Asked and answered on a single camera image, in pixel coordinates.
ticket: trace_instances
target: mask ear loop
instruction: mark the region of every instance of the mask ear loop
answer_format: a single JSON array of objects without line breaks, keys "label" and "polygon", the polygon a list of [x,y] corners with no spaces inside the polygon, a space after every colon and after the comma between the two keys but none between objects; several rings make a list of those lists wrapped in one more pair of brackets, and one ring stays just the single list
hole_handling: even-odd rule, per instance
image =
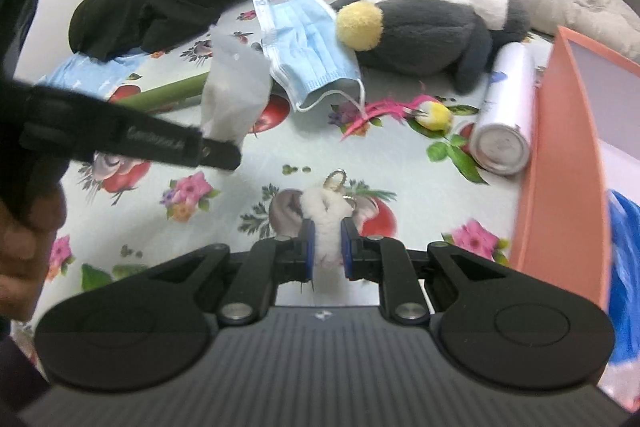
[{"label": "mask ear loop", "polygon": [[359,78],[356,78],[356,82],[360,86],[360,101],[359,102],[356,102],[355,99],[351,95],[345,93],[343,90],[330,89],[330,90],[322,93],[320,98],[318,98],[309,107],[300,107],[300,106],[298,106],[298,111],[307,112],[308,110],[313,109],[314,107],[316,107],[316,105],[318,105],[320,102],[322,102],[322,100],[324,100],[330,94],[341,94],[343,97],[345,97],[347,100],[349,100],[349,102],[353,103],[353,105],[356,108],[358,108],[358,111],[360,112],[360,115],[366,120],[367,119],[367,112],[365,111],[365,108],[364,108],[364,103],[365,103],[365,100],[366,100],[366,93],[365,93],[365,90],[364,90],[364,84],[362,83],[362,80],[359,79]]}]

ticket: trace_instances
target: metal screw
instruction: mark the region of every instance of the metal screw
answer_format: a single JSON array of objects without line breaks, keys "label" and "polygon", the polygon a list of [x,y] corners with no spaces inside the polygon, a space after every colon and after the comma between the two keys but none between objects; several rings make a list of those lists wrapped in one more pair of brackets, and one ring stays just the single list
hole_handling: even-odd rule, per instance
[{"label": "metal screw", "polygon": [[414,321],[420,319],[427,314],[427,310],[421,304],[416,302],[405,302],[396,308],[396,315],[401,319]]},{"label": "metal screw", "polygon": [[222,306],[220,313],[230,321],[241,321],[254,312],[254,309],[244,302],[232,302]]}]

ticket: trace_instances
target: finger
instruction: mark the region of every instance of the finger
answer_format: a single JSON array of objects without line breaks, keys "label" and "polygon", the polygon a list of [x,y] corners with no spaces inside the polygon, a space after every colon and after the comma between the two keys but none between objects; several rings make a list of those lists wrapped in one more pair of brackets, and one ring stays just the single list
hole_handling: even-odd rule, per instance
[{"label": "finger", "polygon": [[17,221],[0,201],[0,259],[27,260],[36,251],[36,238],[32,230]]},{"label": "finger", "polygon": [[35,255],[29,261],[0,263],[0,315],[14,320],[31,318],[49,271],[49,251],[55,233],[36,236]]},{"label": "finger", "polygon": [[27,225],[34,230],[49,232],[65,224],[66,201],[60,185],[49,194],[38,196],[33,201],[27,218]]}]

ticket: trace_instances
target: yellow ball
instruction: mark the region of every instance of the yellow ball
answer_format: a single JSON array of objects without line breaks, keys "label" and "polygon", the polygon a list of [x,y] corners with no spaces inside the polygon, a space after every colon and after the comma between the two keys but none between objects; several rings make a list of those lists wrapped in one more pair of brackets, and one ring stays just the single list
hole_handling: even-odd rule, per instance
[{"label": "yellow ball", "polygon": [[369,1],[348,4],[335,19],[338,40],[357,52],[372,50],[380,44],[382,29],[382,10]]}]

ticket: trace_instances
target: green stick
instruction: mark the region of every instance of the green stick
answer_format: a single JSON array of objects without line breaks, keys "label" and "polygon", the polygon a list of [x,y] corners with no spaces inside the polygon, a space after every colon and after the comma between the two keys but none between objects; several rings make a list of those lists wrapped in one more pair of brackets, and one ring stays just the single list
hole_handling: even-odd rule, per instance
[{"label": "green stick", "polygon": [[183,102],[192,96],[201,95],[207,76],[209,76],[208,71],[165,86],[139,92],[127,98],[121,98],[116,103],[142,112],[153,111],[170,103]]}]

